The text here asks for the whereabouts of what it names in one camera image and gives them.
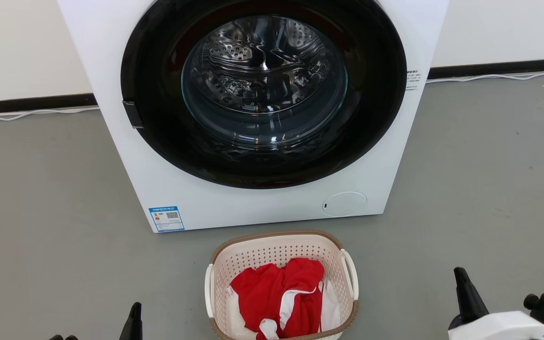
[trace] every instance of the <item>washing machine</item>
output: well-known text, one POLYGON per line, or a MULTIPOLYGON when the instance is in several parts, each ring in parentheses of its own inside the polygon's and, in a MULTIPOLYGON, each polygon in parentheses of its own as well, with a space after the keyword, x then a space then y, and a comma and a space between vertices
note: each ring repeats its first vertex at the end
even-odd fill
POLYGON ((58 3, 158 233, 383 213, 449 0, 58 3))

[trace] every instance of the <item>washing machine door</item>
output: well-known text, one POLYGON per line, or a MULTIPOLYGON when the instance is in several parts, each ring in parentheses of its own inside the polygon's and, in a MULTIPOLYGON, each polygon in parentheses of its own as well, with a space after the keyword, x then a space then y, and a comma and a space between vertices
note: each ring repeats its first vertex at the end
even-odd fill
POLYGON ((405 87, 400 37, 373 0, 159 0, 121 69, 129 121, 159 155, 251 189, 350 165, 405 87))

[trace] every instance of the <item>red and white garment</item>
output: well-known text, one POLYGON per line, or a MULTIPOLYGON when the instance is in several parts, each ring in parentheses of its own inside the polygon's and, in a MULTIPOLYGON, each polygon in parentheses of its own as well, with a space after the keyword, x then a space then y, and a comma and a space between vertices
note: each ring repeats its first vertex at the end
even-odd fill
POLYGON ((283 268, 245 269, 229 293, 238 299, 245 327, 257 333, 257 340, 293 338, 340 325, 337 297, 323 276, 319 261, 294 258, 283 268))

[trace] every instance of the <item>beige plastic basket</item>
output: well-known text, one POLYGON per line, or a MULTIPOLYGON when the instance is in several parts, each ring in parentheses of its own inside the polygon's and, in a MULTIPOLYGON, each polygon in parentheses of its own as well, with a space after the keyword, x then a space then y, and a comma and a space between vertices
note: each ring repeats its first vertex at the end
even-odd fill
POLYGON ((253 340, 232 306, 227 288, 248 267, 274 263, 284 266, 291 258, 318 260, 324 279, 330 280, 340 305, 341 326, 292 340, 336 340, 358 313, 358 276, 354 261, 341 243, 330 234, 317 230, 275 232, 236 238, 221 245, 211 258, 205 274, 205 305, 209 322, 222 340, 253 340))

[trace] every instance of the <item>red clothing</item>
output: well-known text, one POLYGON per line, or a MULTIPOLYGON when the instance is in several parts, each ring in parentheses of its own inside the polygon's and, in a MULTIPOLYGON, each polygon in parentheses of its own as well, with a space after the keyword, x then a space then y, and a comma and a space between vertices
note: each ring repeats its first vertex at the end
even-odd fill
POLYGON ((283 339, 319 331, 322 293, 318 286, 323 276, 319 261, 294 258, 283 268, 272 263, 256 270, 247 268, 230 285, 238 294, 245 327, 257 332, 257 340, 266 340, 259 329, 264 319, 276 322, 283 339))

